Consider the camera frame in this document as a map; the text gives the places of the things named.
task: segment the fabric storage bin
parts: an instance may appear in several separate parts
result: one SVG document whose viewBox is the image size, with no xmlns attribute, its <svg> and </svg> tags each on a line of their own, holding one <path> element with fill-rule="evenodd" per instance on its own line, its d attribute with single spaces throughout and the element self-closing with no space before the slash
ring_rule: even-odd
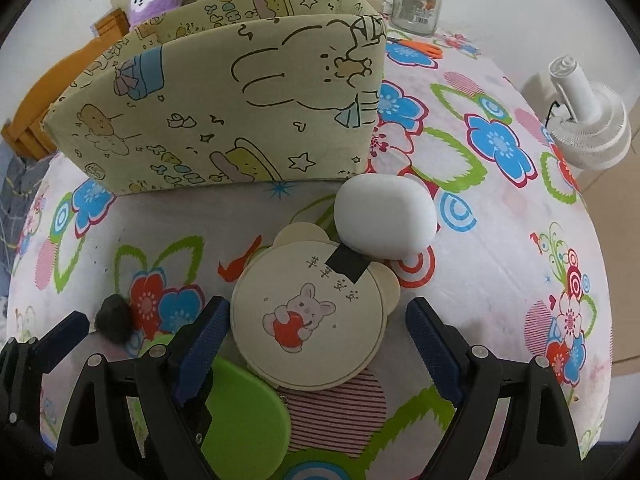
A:
<svg viewBox="0 0 640 480">
<path fill-rule="evenodd" d="M 115 194 L 366 170 L 386 45 L 366 0 L 201 0 L 143 23 L 44 127 Z"/>
</svg>

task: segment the blue gripper pad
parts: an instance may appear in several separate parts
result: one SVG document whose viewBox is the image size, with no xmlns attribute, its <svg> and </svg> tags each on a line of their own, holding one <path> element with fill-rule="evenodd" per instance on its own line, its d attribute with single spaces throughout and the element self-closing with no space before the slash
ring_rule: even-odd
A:
<svg viewBox="0 0 640 480">
<path fill-rule="evenodd" d="M 231 326 L 229 308 L 229 302 L 224 298 L 213 298 L 200 313 L 200 316 L 204 315 L 204 319 L 198 316 L 193 324 L 197 326 L 200 321 L 203 326 L 180 362 L 173 393 L 175 401 L 180 406 L 198 395 L 211 369 L 213 359 L 218 354 L 220 345 Z"/>
<path fill-rule="evenodd" d="M 72 312 L 33 346 L 33 365 L 43 374 L 50 374 L 88 333 L 86 316 Z"/>
<path fill-rule="evenodd" d="M 439 330 L 424 311 L 421 302 L 423 298 L 413 300 L 407 305 L 405 322 L 407 330 L 414 340 L 415 347 L 422 357 L 433 384 L 443 399 L 459 408 L 464 400 L 462 390 L 462 370 L 456 357 L 447 347 L 439 330 L 447 330 L 440 321 Z"/>
</svg>

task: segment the green cutting board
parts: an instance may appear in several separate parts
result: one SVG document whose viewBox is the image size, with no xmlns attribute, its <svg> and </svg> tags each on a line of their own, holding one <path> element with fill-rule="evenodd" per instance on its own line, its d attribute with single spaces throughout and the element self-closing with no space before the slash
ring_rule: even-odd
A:
<svg viewBox="0 0 640 480">
<path fill-rule="evenodd" d="M 172 335 L 156 337 L 167 345 Z M 286 406 L 267 383 L 216 357 L 213 387 L 206 406 L 212 417 L 202 453 L 220 480 L 266 480 L 279 468 L 289 447 L 291 421 Z"/>
</svg>

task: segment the screw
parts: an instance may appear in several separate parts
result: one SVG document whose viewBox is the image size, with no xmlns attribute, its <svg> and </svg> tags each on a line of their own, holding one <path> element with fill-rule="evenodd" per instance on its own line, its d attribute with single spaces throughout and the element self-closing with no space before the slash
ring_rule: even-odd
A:
<svg viewBox="0 0 640 480">
<path fill-rule="evenodd" d="M 540 368 L 547 368 L 549 366 L 549 359 L 547 359 L 543 355 L 536 356 L 536 364 Z"/>
<path fill-rule="evenodd" d="M 94 354 L 86 360 L 86 363 L 91 367 L 96 367 L 102 362 L 102 356 L 100 354 Z"/>
<path fill-rule="evenodd" d="M 489 351 L 482 345 L 476 345 L 471 349 L 471 353 L 478 359 L 486 359 L 489 357 Z"/>
<path fill-rule="evenodd" d="M 166 354 L 166 346 L 164 345 L 152 346 L 151 350 L 149 350 L 149 355 L 156 359 L 162 357 L 164 354 Z"/>
</svg>

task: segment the tablecloth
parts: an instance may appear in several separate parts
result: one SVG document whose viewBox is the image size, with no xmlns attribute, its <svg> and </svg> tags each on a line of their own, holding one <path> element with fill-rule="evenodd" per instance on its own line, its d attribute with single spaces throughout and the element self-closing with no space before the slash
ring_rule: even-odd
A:
<svg viewBox="0 0 640 480">
<path fill-rule="evenodd" d="M 390 37 L 405 36 L 390 30 Z M 422 254 L 388 263 L 401 304 L 368 369 L 337 390 L 282 392 L 292 437 L 274 480 L 417 478 L 454 409 L 438 396 L 405 329 L 404 308 L 416 296 L 499 358 L 545 355 L 583 456 L 600 434 L 611 371 L 609 291 L 577 184 L 487 56 L 460 34 L 442 32 L 434 42 L 441 60 L 387 44 L 367 171 L 423 185 L 436 204 L 438 233 Z M 193 321 L 211 296 L 229 298 L 248 259 L 290 222 L 316 222 L 335 237 L 339 187 L 273 182 L 116 198 L 57 156 L 22 233 L 8 336 L 42 336 L 74 309 L 93 319 L 114 293 L 132 304 L 136 334 L 126 348 L 93 334 L 45 377 L 47 441 L 55 444 L 69 391 L 92 352 L 136 355 L 145 339 Z M 230 338 L 224 355 L 241 363 Z M 497 426 L 489 436 L 478 478 L 499 433 Z"/>
</svg>

